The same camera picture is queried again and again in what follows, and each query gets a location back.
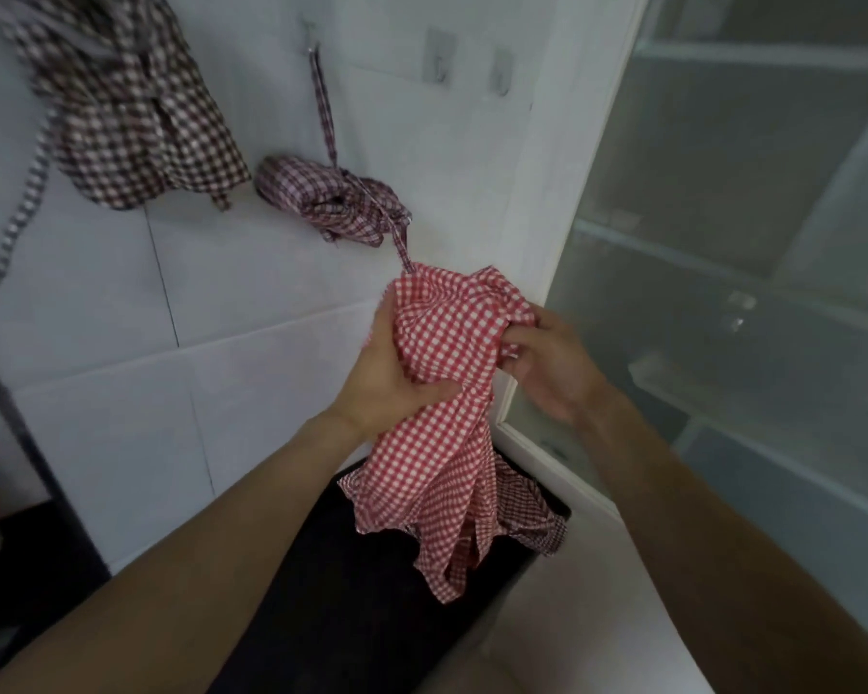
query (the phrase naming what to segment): gingham pattern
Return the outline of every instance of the gingham pattern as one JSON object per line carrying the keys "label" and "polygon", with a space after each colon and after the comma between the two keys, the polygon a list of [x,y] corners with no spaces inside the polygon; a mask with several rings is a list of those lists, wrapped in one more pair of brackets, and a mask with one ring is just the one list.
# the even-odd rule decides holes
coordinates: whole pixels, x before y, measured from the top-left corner
{"label": "gingham pattern", "polygon": [[534,314],[493,267],[467,277],[416,265],[391,287],[405,372],[415,382],[453,379],[463,391],[381,436],[369,460],[339,483],[359,532],[399,528],[418,539],[415,566],[448,602],[463,594],[466,571],[495,536],[550,554],[566,532],[537,486],[497,455],[488,430],[492,375],[514,352],[502,333],[509,324],[533,326]]}
{"label": "gingham pattern", "polygon": [[[40,134],[7,236],[34,216],[30,192],[44,190],[51,154],[84,197],[112,209],[133,209],[172,188],[229,207],[228,193],[251,174],[165,0],[9,1],[70,29],[92,50],[32,15],[0,17],[32,90],[57,116],[51,134]],[[0,280],[14,242],[1,246]]]}
{"label": "gingham pattern", "polygon": [[338,166],[334,120],[318,48],[309,52],[309,63],[331,166],[291,155],[267,156],[255,171],[257,193],[278,209],[299,214],[326,241],[348,239],[378,248],[383,236],[391,234],[403,267],[411,272],[408,225],[412,214],[388,185]]}

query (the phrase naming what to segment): red and white checkered cloth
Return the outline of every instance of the red and white checkered cloth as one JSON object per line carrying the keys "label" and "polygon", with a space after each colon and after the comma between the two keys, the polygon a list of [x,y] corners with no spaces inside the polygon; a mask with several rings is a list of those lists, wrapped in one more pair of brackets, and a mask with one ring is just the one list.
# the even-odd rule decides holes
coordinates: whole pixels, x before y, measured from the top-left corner
{"label": "red and white checkered cloth", "polygon": [[494,267],[471,276],[415,267],[390,285],[405,373],[414,382],[456,380],[463,391],[382,435],[369,460],[339,483],[359,532],[399,528],[418,539],[415,567],[447,602],[463,594],[467,569],[495,536],[551,554],[566,523],[497,455],[488,430],[492,374],[515,352],[502,333],[510,324],[534,325],[527,301]]}
{"label": "red and white checkered cloth", "polygon": [[309,52],[309,63],[331,166],[294,155],[268,155],[255,173],[257,194],[284,212],[299,214],[326,241],[348,239],[378,248],[383,236],[391,234],[403,267],[411,271],[408,225],[412,213],[389,185],[338,167],[334,120],[318,48]]}

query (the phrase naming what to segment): hand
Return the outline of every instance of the hand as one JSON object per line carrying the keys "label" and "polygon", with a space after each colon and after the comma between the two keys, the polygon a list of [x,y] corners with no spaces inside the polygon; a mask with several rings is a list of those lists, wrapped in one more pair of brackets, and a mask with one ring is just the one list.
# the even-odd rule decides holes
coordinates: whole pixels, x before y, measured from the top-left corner
{"label": "hand", "polygon": [[395,295],[386,293],[373,319],[370,342],[327,410],[352,424],[361,440],[374,440],[418,410],[460,393],[460,383],[441,380],[415,385],[405,377],[393,342]]}
{"label": "hand", "polygon": [[575,425],[610,388],[579,336],[559,315],[536,304],[537,327],[508,326],[505,343],[520,346],[517,358],[502,363],[544,414]]}

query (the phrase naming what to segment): person's left arm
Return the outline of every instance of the person's left arm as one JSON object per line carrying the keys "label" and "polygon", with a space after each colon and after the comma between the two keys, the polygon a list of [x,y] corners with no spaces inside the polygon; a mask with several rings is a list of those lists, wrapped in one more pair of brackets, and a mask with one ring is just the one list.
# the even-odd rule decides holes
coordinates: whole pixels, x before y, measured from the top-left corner
{"label": "person's left arm", "polygon": [[347,456],[459,390],[405,378],[388,295],[331,407],[23,650],[0,672],[0,694],[205,692]]}

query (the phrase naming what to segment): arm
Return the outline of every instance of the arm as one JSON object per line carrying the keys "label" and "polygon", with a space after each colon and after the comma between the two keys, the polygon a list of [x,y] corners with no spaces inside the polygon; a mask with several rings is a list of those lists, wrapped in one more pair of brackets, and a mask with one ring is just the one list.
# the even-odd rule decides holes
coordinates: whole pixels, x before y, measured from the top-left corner
{"label": "arm", "polygon": [[334,404],[20,653],[0,694],[205,692],[340,464],[459,388],[405,378],[387,296]]}
{"label": "arm", "polygon": [[535,309],[538,328],[506,331],[522,348],[503,368],[579,435],[715,691],[868,693],[868,633],[672,453],[570,326]]}

